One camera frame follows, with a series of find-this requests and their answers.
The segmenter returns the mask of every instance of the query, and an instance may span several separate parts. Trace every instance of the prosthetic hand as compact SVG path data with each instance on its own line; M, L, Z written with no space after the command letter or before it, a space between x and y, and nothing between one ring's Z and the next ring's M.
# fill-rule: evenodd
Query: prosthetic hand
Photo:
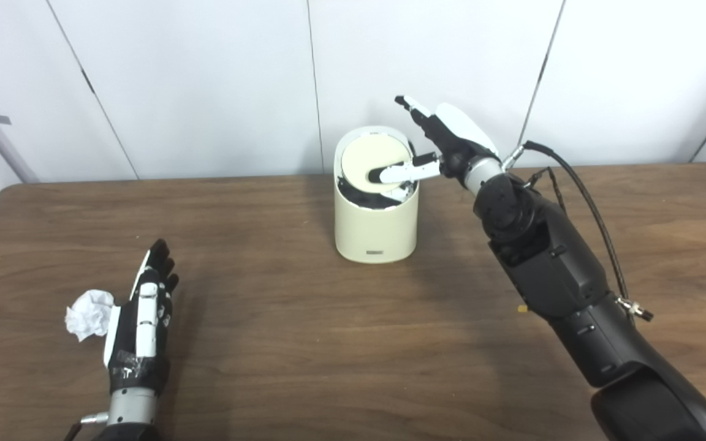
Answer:
M84 416L82 424L107 424L96 441L155 441L157 398L168 382L170 363L165 356L173 293L179 277L171 274L173 259L164 240L151 246L140 265L129 301L110 313L103 361L110 379L110 408Z
M600 388L591 407L611 441L706 441L706 399L631 323L633 316L650 320L652 314L609 289L602 265L560 206L507 172L525 149L560 157L528 141L501 162L492 141L459 109L441 104L431 115L409 97L396 102L441 154L376 168L370 181L442 173L476 196L473 211L491 251L528 308L549 323L588 383Z

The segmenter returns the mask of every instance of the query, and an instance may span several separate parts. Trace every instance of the white tissue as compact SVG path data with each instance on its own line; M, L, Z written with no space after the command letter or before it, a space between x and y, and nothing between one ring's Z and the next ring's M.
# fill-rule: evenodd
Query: white tissue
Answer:
M113 295L107 291L88 290L67 308L64 323L67 332L78 336L78 341L92 334L106 335Z

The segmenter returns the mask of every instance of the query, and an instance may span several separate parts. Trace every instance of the brown table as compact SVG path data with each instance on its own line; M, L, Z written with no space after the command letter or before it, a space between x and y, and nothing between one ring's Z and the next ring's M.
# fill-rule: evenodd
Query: brown table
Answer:
M608 268L588 209L558 175ZM706 394L706 164L580 175L631 296L656 313L639 329ZM106 410L103 339L79 344L64 308L88 288L126 298L157 237L182 278L166 439L604 439L591 389L549 326L516 312L473 198L445 179L422 186L418 248L375 266L336 253L329 176L7 188L0 439L61 439Z

